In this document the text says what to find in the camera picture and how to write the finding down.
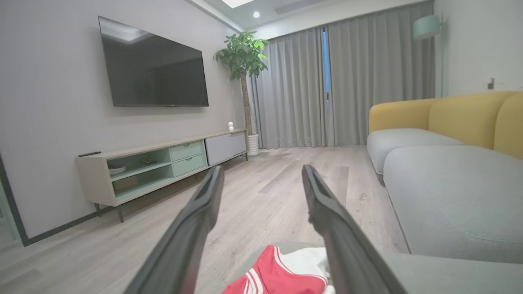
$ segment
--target drawer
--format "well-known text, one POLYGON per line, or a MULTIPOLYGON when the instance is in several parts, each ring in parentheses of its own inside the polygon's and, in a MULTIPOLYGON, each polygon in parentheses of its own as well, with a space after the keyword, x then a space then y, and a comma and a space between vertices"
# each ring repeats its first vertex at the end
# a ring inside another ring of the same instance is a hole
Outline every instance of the drawer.
POLYGON ((170 156, 173 161, 184 159, 202 153, 202 141, 185 143, 170 148, 170 156))
POLYGON ((203 155, 196 155, 173 163, 174 176, 178 177, 205 166, 203 155))

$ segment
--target black tv screen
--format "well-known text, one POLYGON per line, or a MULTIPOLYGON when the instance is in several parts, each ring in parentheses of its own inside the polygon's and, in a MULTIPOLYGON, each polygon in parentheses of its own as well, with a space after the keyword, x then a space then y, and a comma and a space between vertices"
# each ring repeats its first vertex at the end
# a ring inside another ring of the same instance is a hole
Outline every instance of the black tv screen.
POLYGON ((209 106, 201 51, 98 17, 114 106, 209 106))

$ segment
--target gray curtain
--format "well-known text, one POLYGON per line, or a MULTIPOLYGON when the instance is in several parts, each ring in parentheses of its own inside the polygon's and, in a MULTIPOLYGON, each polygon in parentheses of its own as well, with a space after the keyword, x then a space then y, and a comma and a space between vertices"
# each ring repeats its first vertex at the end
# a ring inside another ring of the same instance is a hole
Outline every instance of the gray curtain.
POLYGON ((254 80, 263 148, 325 146, 325 67, 322 28, 270 40, 268 70, 254 80))
POLYGON ((366 144, 369 109, 434 97, 434 39, 412 37, 412 24, 433 14, 433 1, 327 26, 333 128, 329 145, 366 144))

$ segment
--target red garment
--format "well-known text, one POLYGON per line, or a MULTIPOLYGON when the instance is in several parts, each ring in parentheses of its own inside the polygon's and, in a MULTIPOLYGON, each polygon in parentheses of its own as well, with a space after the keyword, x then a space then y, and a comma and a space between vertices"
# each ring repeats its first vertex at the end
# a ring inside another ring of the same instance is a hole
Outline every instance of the red garment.
POLYGON ((327 285, 320 275, 299 275, 283 264, 279 248, 267 246, 249 272, 222 294, 321 294, 327 285))

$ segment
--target floor lamp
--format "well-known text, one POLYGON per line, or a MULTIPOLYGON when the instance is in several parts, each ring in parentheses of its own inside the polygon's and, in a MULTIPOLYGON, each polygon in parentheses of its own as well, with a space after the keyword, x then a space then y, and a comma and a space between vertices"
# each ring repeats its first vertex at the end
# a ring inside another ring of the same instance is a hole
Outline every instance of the floor lamp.
POLYGON ((414 39, 415 40, 423 40, 432 38, 438 34, 441 33, 441 91, 440 91, 440 97, 443 97, 443 35, 442 35, 442 27, 443 27, 443 15, 441 16, 441 19, 437 15, 429 15, 424 16, 417 21, 414 22, 413 26, 413 33, 414 33, 414 39))

